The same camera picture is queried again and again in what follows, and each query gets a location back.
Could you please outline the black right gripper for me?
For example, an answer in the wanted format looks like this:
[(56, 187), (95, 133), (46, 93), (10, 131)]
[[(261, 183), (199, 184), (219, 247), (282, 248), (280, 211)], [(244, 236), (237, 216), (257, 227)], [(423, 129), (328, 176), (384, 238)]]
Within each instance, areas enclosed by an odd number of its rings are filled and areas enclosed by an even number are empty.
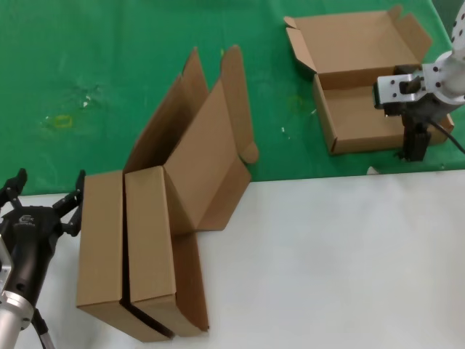
[(401, 116), (404, 126), (402, 158), (406, 161), (423, 161), (431, 140), (428, 131), (430, 121), (438, 123), (450, 113), (450, 105), (433, 95), (427, 95), (415, 102), (383, 104), (388, 116)]

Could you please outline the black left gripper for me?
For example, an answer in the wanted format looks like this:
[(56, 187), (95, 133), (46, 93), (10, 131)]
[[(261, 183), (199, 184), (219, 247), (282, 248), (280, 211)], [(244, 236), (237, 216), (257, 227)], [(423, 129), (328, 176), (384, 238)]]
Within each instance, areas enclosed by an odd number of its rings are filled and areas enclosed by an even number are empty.
[[(58, 238), (62, 232), (76, 237), (81, 231), (85, 177), (82, 169), (75, 190), (57, 201), (53, 208), (22, 205), (19, 196), (28, 180), (26, 169), (20, 168), (14, 177), (6, 180), (1, 188), (1, 208), (9, 202), (12, 211), (3, 216), (1, 233), (13, 262), (7, 291), (29, 302), (39, 299)], [(68, 223), (61, 226), (60, 218), (74, 209)]]

